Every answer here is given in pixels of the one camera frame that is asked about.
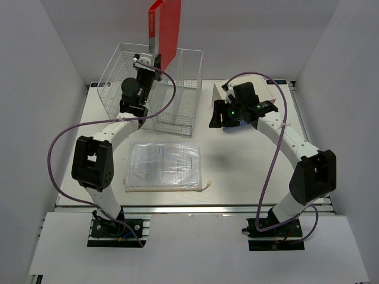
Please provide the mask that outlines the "periwinkle blue drawer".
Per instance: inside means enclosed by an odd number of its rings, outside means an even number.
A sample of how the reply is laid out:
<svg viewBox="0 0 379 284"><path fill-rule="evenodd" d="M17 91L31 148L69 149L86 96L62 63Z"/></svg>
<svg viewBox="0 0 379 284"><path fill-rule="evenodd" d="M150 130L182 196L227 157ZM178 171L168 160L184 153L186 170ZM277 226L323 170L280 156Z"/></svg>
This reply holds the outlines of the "periwinkle blue drawer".
<svg viewBox="0 0 379 284"><path fill-rule="evenodd" d="M232 124L230 124L228 126L222 126L222 129L223 129L223 131L226 131L226 130L234 129L234 128L241 127L241 126L244 126L244 125L248 125L248 124L249 123L246 122L246 121L235 121L235 122L233 122Z"/></svg>

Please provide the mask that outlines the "clear plastic bag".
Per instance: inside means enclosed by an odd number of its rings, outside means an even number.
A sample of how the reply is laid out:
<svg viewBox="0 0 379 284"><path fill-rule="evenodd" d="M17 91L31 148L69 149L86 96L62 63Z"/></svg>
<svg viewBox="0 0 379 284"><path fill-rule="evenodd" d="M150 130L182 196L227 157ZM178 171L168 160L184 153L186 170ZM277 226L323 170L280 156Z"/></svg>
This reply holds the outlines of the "clear plastic bag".
<svg viewBox="0 0 379 284"><path fill-rule="evenodd" d="M126 192L201 191L199 142L132 144L124 185Z"/></svg>

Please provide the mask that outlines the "red folder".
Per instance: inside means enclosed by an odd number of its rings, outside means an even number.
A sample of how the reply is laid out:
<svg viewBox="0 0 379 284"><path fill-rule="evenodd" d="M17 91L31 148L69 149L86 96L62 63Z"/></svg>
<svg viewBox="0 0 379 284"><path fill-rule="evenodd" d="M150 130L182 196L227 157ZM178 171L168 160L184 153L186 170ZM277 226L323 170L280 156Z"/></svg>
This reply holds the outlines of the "red folder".
<svg viewBox="0 0 379 284"><path fill-rule="evenodd" d="M155 1L148 10L149 53L161 55L163 71L176 56L181 4L181 0Z"/></svg>

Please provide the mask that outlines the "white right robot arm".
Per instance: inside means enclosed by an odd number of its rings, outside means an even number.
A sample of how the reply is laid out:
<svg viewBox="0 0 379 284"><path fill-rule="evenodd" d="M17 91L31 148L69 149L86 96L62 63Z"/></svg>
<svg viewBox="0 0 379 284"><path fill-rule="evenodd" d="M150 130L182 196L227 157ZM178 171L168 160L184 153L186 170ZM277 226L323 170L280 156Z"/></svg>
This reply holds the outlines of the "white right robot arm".
<svg viewBox="0 0 379 284"><path fill-rule="evenodd" d="M336 155L331 150L321 151L303 139L281 116L271 101L260 101L253 83L224 84L225 99L213 102L211 128L235 127L241 121L253 126L276 145L294 172L289 182L289 193L271 208L265 227L275 236L283 235L289 223L315 200L334 191Z"/></svg>

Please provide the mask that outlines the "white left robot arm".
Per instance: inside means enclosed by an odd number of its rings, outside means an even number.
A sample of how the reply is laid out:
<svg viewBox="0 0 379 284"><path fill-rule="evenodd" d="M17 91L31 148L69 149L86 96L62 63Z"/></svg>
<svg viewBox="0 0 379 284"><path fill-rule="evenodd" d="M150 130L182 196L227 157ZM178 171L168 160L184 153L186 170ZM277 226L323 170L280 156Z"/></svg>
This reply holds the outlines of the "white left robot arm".
<svg viewBox="0 0 379 284"><path fill-rule="evenodd" d="M121 82L120 109L115 121L95 135L80 136L76 141L71 175L89 193L98 207L95 217L106 220L104 227L113 236L122 234L125 229L122 208L111 187L113 153L130 134L153 117L146 102L153 83L162 80L161 61L161 54L136 53L133 67L137 75Z"/></svg>

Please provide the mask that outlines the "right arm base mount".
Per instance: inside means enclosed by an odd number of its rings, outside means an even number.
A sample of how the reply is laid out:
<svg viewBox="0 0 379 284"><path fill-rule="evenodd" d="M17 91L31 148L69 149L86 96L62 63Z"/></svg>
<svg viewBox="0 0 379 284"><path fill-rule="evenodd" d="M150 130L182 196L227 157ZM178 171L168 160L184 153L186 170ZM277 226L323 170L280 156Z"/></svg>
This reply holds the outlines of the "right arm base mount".
<svg viewBox="0 0 379 284"><path fill-rule="evenodd" d="M248 237L249 251L300 251L304 250L303 231L300 221L294 219L280 227L258 231L255 218L246 220L241 230Z"/></svg>

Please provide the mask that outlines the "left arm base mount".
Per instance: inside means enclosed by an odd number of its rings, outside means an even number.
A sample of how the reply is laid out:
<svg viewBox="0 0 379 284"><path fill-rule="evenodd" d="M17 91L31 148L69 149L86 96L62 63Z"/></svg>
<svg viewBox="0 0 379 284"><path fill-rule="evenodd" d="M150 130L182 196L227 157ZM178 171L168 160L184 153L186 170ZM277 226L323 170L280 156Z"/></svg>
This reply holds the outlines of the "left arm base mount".
<svg viewBox="0 0 379 284"><path fill-rule="evenodd" d="M87 247L103 248L142 248L149 235L150 219L125 218L121 213L117 219L126 223L125 227L112 220L100 217L97 211L92 212Z"/></svg>

